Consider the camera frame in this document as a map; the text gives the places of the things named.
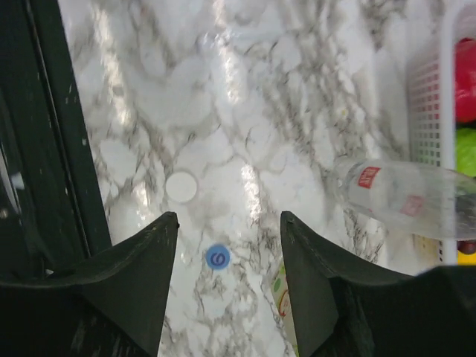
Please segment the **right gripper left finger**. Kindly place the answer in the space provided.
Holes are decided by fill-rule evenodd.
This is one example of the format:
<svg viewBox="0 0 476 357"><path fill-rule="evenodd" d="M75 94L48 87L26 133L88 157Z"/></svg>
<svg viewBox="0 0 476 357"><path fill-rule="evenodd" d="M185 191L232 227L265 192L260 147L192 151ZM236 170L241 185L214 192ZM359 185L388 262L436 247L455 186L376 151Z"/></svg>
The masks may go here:
<svg viewBox="0 0 476 357"><path fill-rule="evenodd" d="M179 221L166 212L45 279L1 279L2 356L156 356Z"/></svg>

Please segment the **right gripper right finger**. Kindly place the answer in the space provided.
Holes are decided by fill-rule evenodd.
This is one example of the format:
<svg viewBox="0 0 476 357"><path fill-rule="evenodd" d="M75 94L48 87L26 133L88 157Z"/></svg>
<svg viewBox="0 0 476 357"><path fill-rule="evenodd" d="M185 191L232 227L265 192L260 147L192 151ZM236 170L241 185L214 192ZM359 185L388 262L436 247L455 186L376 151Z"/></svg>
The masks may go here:
<svg viewBox="0 0 476 357"><path fill-rule="evenodd" d="M301 356L473 356L475 268L417 276L370 263L280 216L289 296Z"/></svg>

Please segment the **blue bottle cap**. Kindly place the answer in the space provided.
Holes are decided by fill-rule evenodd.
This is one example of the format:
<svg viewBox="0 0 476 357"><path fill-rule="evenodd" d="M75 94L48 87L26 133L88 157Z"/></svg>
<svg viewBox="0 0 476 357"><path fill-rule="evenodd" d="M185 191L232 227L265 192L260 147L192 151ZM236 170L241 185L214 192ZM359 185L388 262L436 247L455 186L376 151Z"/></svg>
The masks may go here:
<svg viewBox="0 0 476 357"><path fill-rule="evenodd" d="M213 270L222 270L226 268L230 259L230 251L226 246L221 244L212 245L205 254L206 263Z"/></svg>

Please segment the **clear red-label water bottle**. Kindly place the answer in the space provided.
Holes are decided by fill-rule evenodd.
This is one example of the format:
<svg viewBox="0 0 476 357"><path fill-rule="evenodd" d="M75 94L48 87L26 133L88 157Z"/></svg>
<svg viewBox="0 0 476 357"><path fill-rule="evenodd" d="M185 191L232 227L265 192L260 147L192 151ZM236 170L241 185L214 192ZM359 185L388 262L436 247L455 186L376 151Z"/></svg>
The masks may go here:
<svg viewBox="0 0 476 357"><path fill-rule="evenodd" d="M409 161L341 157L328 176L335 200L388 227L452 241L475 239L475 179Z"/></svg>

